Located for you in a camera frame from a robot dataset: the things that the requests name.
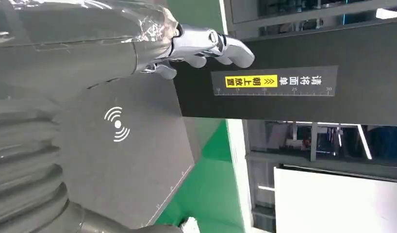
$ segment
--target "wireless signal icon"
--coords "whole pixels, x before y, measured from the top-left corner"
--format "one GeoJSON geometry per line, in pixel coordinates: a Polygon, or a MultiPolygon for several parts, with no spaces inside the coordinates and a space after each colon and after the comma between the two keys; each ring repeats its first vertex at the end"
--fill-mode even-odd
{"type": "Polygon", "coordinates": [[[120,108],[120,107],[113,107],[113,108],[110,108],[106,112],[106,115],[104,115],[104,119],[105,120],[114,122],[114,127],[117,130],[120,130],[120,131],[116,132],[116,134],[114,135],[114,138],[115,138],[114,141],[115,142],[123,141],[124,139],[127,138],[127,136],[130,133],[130,129],[122,126],[121,125],[121,121],[119,119],[115,120],[115,118],[121,116],[121,110],[122,110],[122,108],[120,108]]]}

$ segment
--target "label sticker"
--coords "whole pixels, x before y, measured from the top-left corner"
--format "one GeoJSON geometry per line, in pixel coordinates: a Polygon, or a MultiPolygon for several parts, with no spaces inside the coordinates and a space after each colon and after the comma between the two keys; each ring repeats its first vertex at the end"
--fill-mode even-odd
{"type": "Polygon", "coordinates": [[[211,72],[217,96],[334,96],[338,66],[211,72]]]}
{"type": "Polygon", "coordinates": [[[277,74],[226,76],[227,88],[278,87],[277,74]]]}

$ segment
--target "yellow label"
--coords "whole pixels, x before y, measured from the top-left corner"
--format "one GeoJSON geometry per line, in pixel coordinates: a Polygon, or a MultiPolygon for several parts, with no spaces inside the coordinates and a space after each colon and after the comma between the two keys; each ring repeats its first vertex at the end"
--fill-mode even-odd
{"type": "Polygon", "coordinates": [[[226,76],[227,88],[278,87],[277,74],[226,76]]]}

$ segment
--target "white board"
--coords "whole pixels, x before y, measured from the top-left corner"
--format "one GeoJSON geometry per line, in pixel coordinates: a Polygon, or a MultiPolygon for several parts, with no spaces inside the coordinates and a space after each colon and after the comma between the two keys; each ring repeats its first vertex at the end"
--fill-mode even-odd
{"type": "Polygon", "coordinates": [[[277,233],[397,233],[397,183],[274,170],[277,233]]]}

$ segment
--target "green floor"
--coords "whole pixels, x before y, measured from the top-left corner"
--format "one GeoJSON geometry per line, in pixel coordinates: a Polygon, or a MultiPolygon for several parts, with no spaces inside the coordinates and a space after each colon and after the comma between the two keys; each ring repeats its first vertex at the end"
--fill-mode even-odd
{"type": "MultiPolygon", "coordinates": [[[[167,0],[167,3],[180,23],[223,32],[218,0],[167,0]]],[[[217,119],[209,121],[196,119],[198,137],[213,132],[209,127],[219,124],[217,119]]],[[[156,224],[179,225],[189,216],[198,220],[201,233],[244,232],[225,120],[203,147],[202,158],[156,224]]]]}
{"type": "Polygon", "coordinates": [[[222,121],[156,224],[197,219],[201,233],[243,233],[226,122],[222,121]]]}

